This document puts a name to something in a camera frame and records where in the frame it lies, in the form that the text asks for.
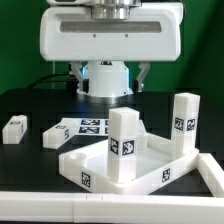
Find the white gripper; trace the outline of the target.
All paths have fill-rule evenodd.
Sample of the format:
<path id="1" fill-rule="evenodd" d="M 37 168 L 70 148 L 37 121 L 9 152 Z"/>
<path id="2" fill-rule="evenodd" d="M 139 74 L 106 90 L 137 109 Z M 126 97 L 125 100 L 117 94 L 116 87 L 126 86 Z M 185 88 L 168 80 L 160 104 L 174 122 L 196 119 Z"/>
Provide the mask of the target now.
<path id="1" fill-rule="evenodd" d="M 181 52 L 181 3 L 142 3 L 126 19 L 96 19 L 93 8 L 53 2 L 41 19 L 40 52 L 47 61 L 75 61 L 71 70 L 79 90 L 89 91 L 79 61 L 174 61 Z M 141 92 L 150 70 L 139 64 L 133 91 Z"/>

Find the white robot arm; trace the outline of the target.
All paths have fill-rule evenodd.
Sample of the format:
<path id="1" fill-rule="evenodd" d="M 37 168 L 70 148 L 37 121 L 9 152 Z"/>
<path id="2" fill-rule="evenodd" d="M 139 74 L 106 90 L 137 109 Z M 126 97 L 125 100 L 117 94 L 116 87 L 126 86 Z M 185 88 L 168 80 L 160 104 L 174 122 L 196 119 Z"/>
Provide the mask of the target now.
<path id="1" fill-rule="evenodd" d="M 170 0 L 46 0 L 40 52 L 67 61 L 77 93 L 95 102 L 140 92 L 150 64 L 181 52 L 185 7 Z"/>

